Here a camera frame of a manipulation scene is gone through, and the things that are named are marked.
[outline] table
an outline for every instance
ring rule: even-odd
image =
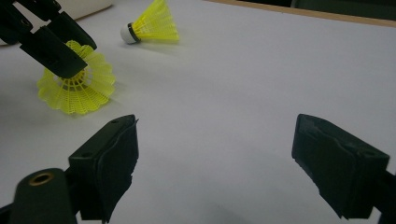
[[[135,114],[140,159],[111,223],[377,222],[376,210],[338,219],[291,145],[297,115],[317,116],[388,153],[395,173],[395,28],[168,0],[179,43],[125,45],[121,26],[148,4],[116,0],[78,21],[117,76],[111,102],[85,116],[47,107],[42,66],[0,48],[1,206],[26,175],[66,169],[108,121]]]

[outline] white tabletop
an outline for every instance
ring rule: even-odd
[[[378,221],[339,219],[291,145],[297,115],[317,116],[388,153],[395,173],[395,28],[168,0],[179,43],[125,45],[121,26],[149,3],[116,0],[79,21],[117,76],[111,102],[85,116],[47,107],[42,65],[0,48],[0,206],[26,175],[66,169],[108,121],[135,114],[140,159],[110,223]]]

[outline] black band on shuttlecock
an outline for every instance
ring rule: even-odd
[[[129,33],[131,34],[132,38],[134,39],[134,41],[136,41],[136,43],[140,42],[141,39],[139,39],[139,37],[137,37],[137,35],[134,33],[134,28],[132,28],[132,22],[128,23],[128,30]]]

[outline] brown wooden trim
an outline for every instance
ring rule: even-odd
[[[258,4],[258,3],[241,2],[241,1],[236,1],[236,0],[205,0],[205,1],[228,4],[228,5],[233,5],[233,6],[240,6],[240,7],[253,7],[253,8],[258,8],[258,9],[263,9],[263,10],[270,10],[270,11],[283,12],[283,13],[289,13],[289,14],[295,14],[295,15],[315,17],[315,18],[322,18],[322,19],[328,19],[328,20],[334,20],[334,21],[350,21],[350,22],[357,22],[357,23],[363,23],[363,24],[396,27],[396,21],[385,21],[385,20],[378,20],[378,19],[371,19],[371,18],[364,18],[364,17],[340,15],[340,14],[312,11],[312,10],[306,10],[306,9],[293,8],[293,7],[277,7],[277,6],[270,6],[270,5]]]

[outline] yellow plastic feather skirt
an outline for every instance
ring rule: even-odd
[[[49,69],[44,70],[38,80],[38,97],[53,109],[60,109],[66,114],[86,114],[99,109],[108,102],[113,93],[115,76],[112,66],[105,56],[97,53],[88,45],[81,46],[76,41],[68,41],[72,49],[88,65],[71,78],[61,78]]]
[[[154,0],[132,28],[140,39],[178,41],[177,28],[165,0]]]

